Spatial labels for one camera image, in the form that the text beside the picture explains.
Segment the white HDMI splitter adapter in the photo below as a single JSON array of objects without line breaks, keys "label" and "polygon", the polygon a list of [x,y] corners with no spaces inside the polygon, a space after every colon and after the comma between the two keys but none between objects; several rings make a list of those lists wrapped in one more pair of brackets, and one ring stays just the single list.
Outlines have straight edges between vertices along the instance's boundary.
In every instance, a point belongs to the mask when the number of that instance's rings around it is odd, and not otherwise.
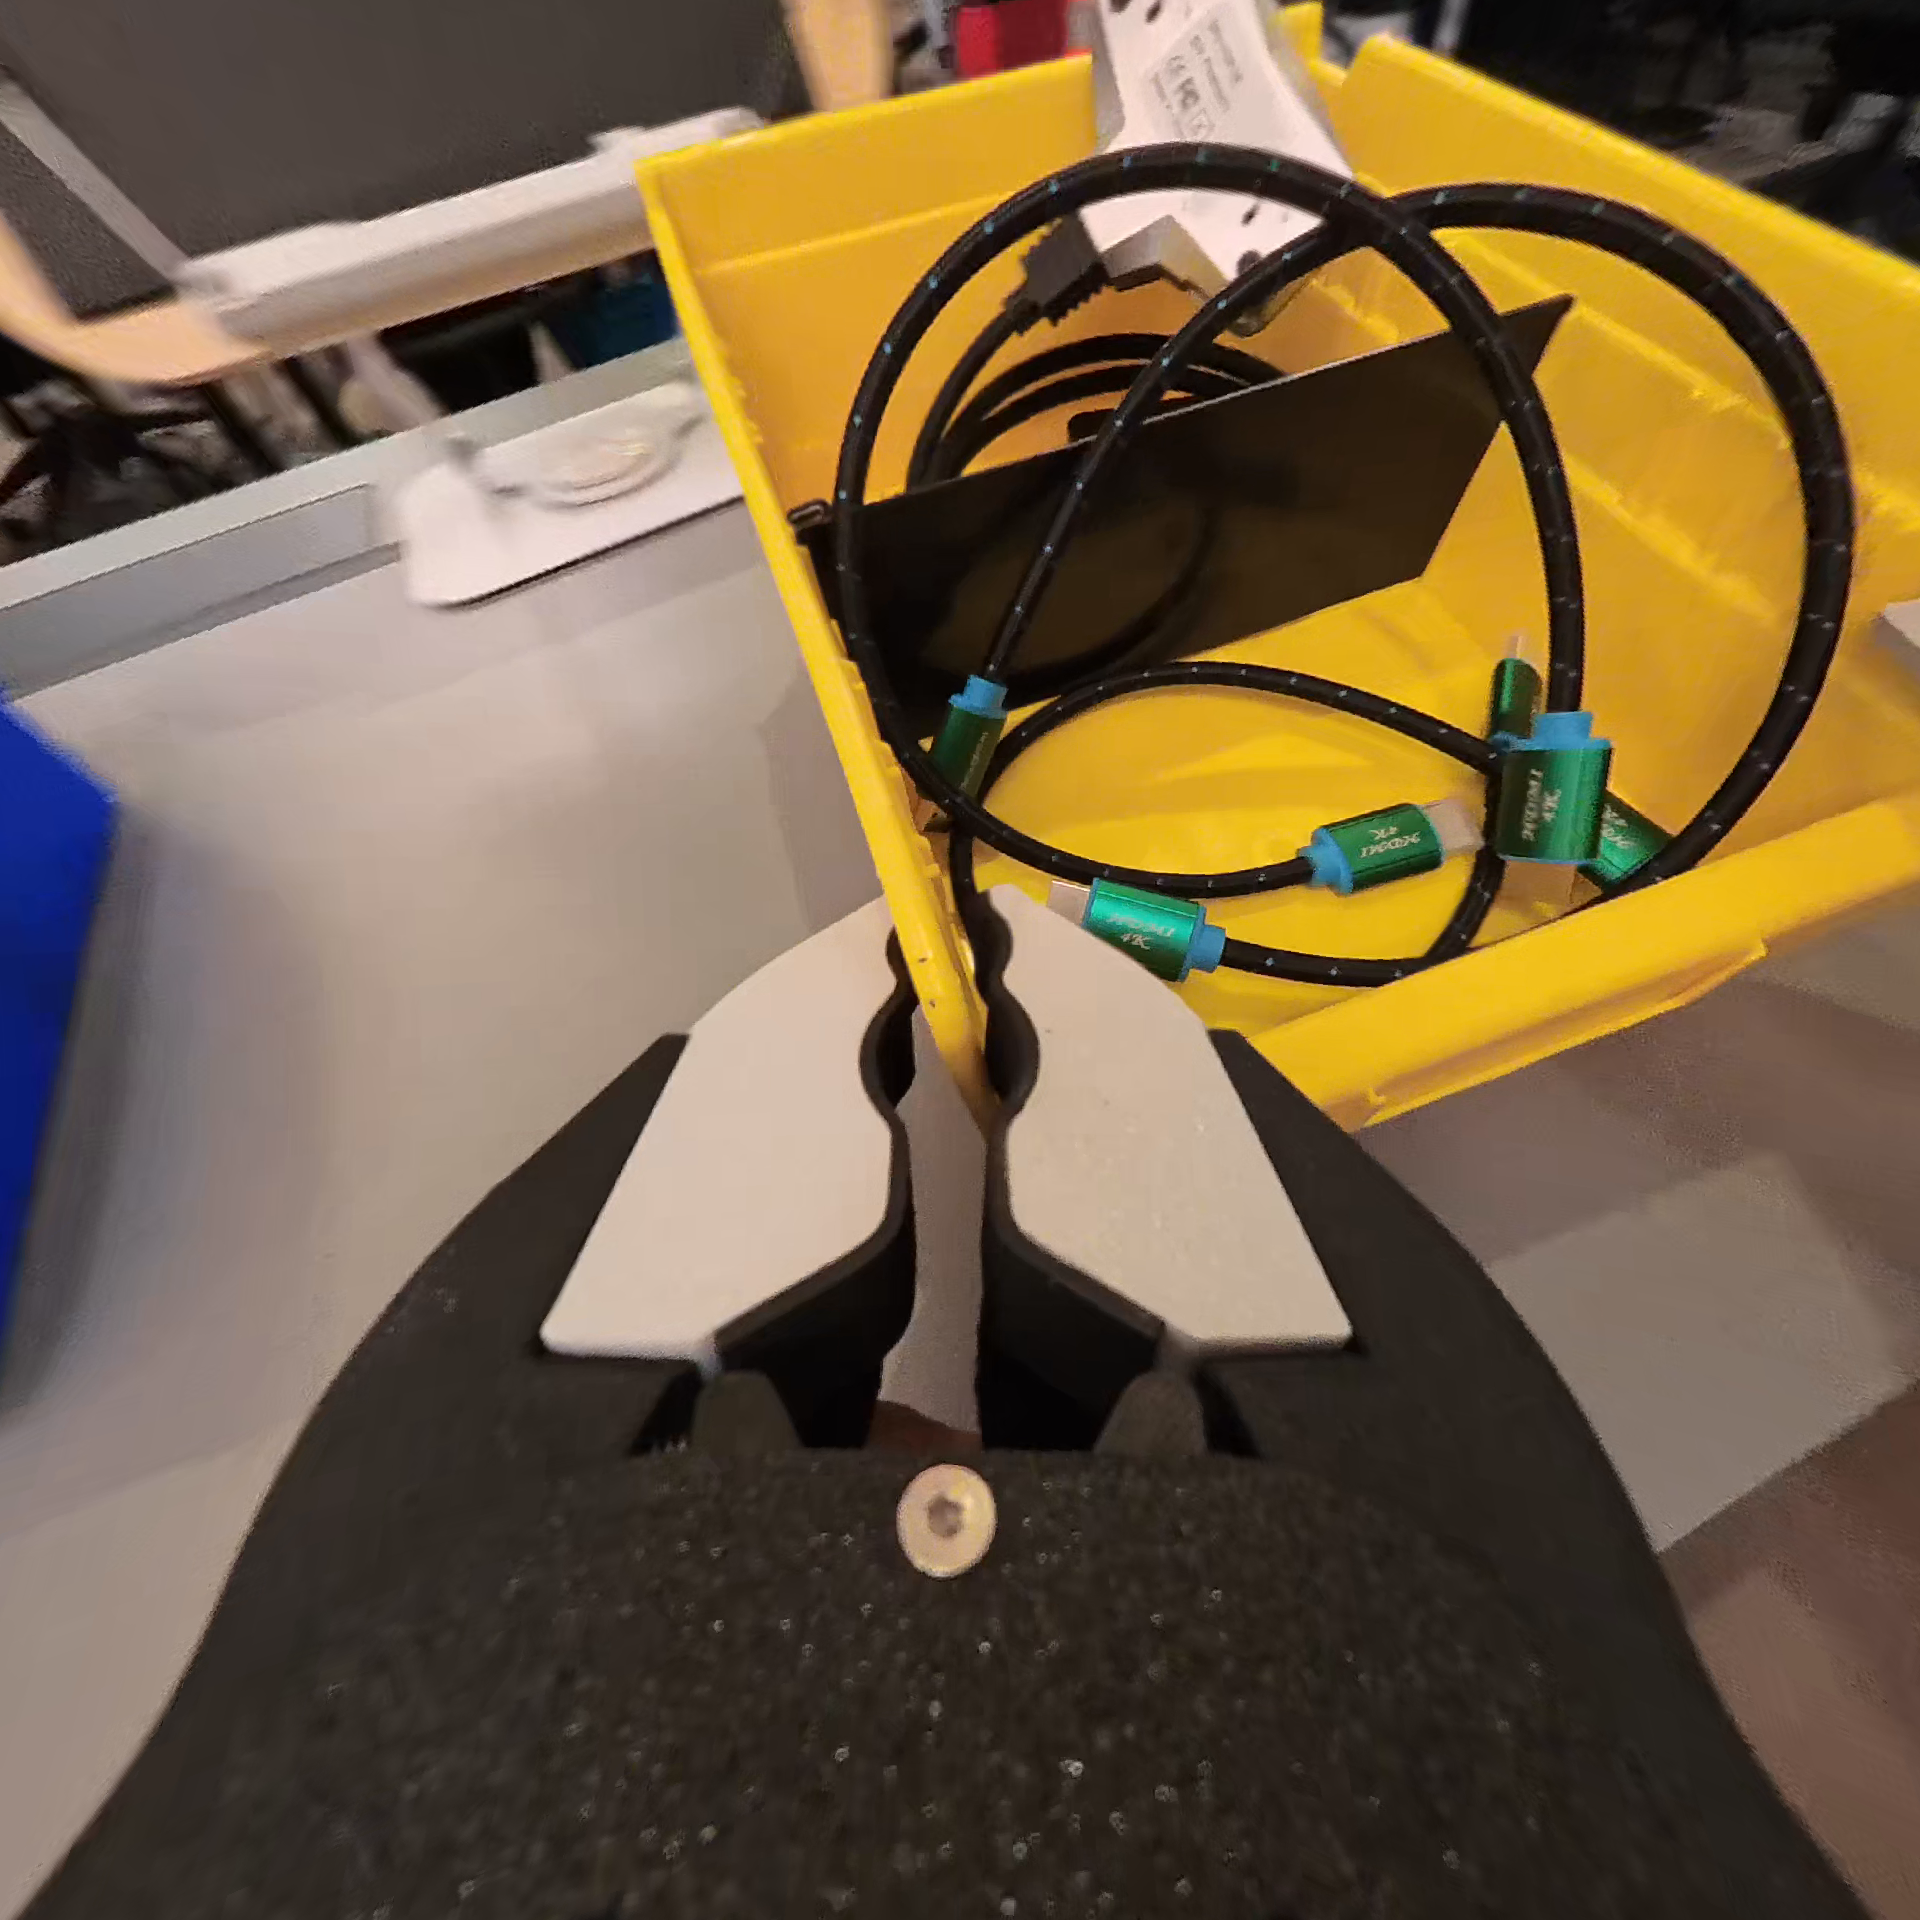
[{"label": "white HDMI splitter adapter", "polygon": [[[1260,2],[1085,5],[1074,35],[1092,54],[1095,132],[1105,155],[1162,143],[1245,149],[1353,180],[1281,10]],[[1097,203],[1044,228],[1021,255],[1002,313],[947,377],[917,437],[905,482],[947,476],[953,420],[999,348],[1065,319],[1105,289],[1171,282],[1212,299],[1258,260],[1315,228],[1315,217],[1213,187]]]}]

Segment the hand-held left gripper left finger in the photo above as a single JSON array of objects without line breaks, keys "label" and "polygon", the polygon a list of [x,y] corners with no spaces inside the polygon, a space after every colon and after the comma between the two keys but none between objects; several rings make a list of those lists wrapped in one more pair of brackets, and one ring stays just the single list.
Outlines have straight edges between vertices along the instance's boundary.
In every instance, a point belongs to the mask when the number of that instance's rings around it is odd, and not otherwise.
[{"label": "hand-held left gripper left finger", "polygon": [[787,949],[669,1047],[539,1326],[564,1359],[764,1375],[807,1445],[862,1445],[917,1302],[901,1100],[917,995],[883,901]]}]

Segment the yellow storage bin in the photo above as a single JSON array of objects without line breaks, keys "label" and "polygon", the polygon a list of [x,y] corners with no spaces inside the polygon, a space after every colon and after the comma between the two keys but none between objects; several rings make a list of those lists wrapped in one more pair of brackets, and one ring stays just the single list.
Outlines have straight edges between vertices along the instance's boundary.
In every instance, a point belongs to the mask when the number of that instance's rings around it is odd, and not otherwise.
[{"label": "yellow storage bin", "polygon": [[[1380,989],[1270,982],[1182,989],[1241,1030],[1337,1119],[1364,1124],[1534,1065],[1558,1049],[1685,1005],[1769,949],[1812,940],[1900,895],[1916,898],[1916,667],[1877,639],[1916,603],[1916,267],[1574,113],[1410,49],[1308,61],[1366,186],[1490,175],[1573,189],[1666,219],[1729,255],[1782,309],[1828,380],[1855,474],[1855,569],[1839,644],[1807,730],[1767,794],[1708,853],[1703,877],[1545,925],[1514,879],[1474,956],[1428,982]],[[879,325],[934,255],[993,203],[1092,153],[1085,59],[1002,81],[820,113],[637,166],[668,289],[733,460],[761,551],[797,635],[812,697],[869,841],[932,1039],[967,1098],[985,1098],[985,1015],[964,980],[967,937],[917,801],[858,686],[826,588],[787,522],[833,487],[833,457]],[[1678,833],[1732,765],[1785,660],[1790,502],[1785,429],[1761,374],[1679,295],[1573,242],[1449,242],[1502,303],[1573,295],[1543,357],[1543,396],[1570,455],[1582,563],[1597,634],[1597,719],[1619,724],[1626,798]],[[1433,316],[1387,267],[1332,267],[1262,341],[1284,371],[1335,353],[1410,342]],[[1500,441],[1412,583],[1351,610],[1227,644],[1236,665],[1331,670],[1382,694],[1469,717],[1494,650],[1545,610],[1523,526],[1514,450]],[[1386,801],[1387,773],[1437,773],[1410,743],[1305,709],[1269,715],[1245,692],[1143,694],[1078,722],[1013,774],[1015,826],[1059,828],[1069,849],[1213,858],[1252,853],[1258,803],[1308,826],[1308,803]],[[1437,875],[1402,901],[1353,908],[1247,902],[1229,930],[1315,937],[1335,961],[1425,945],[1452,895]]]}]

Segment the blue storage bin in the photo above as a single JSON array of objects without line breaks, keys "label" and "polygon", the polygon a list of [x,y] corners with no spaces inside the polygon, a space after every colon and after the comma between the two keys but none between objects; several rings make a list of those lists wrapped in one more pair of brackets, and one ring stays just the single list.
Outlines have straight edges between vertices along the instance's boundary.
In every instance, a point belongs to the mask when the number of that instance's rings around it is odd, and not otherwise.
[{"label": "blue storage bin", "polygon": [[117,836],[117,795],[3,707],[3,1331]]}]

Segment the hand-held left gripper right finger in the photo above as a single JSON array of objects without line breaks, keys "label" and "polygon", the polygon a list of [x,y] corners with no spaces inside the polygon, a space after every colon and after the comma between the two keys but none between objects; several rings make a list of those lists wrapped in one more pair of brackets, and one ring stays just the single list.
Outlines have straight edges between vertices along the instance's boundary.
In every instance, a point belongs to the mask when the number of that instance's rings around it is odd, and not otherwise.
[{"label": "hand-held left gripper right finger", "polygon": [[975,985],[989,1445],[1091,1445],[1145,1375],[1353,1345],[1247,1095],[1171,985],[1015,885],[975,901]]}]

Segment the black bin divider panel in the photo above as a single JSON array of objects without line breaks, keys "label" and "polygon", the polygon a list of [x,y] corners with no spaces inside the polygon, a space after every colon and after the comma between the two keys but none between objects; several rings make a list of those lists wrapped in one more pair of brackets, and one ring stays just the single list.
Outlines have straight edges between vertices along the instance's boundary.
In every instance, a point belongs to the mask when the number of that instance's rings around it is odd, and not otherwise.
[{"label": "black bin divider panel", "polygon": [[[1500,425],[1449,329],[1143,425],[1074,526],[1015,658],[1010,705],[1415,581]],[[982,665],[1091,439],[1084,412],[1063,445],[862,510],[869,635],[917,734]]]}]

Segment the white tablet stand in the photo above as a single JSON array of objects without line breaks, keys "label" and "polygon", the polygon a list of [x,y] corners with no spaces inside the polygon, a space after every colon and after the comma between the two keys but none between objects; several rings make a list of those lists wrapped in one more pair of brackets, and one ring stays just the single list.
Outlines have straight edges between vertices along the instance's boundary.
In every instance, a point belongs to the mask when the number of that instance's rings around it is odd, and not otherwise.
[{"label": "white tablet stand", "polygon": [[[527,271],[561,247],[613,259],[615,242],[647,239],[637,183],[647,159],[756,127],[761,117],[748,108],[618,127],[581,159],[367,222],[185,255],[164,275],[228,332],[269,341],[307,329],[347,342],[398,297]],[[685,371],[497,443],[450,420],[427,435],[437,460],[385,494],[405,589],[420,609],[487,601],[741,492],[708,397]]]}]

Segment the red box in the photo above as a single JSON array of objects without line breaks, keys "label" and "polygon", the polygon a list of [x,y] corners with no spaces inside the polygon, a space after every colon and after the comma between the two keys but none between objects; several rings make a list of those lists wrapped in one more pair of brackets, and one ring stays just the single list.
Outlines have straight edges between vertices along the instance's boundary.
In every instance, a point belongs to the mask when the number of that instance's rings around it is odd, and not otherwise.
[{"label": "red box", "polygon": [[951,70],[982,81],[1067,53],[1067,2],[951,2],[945,11]]}]

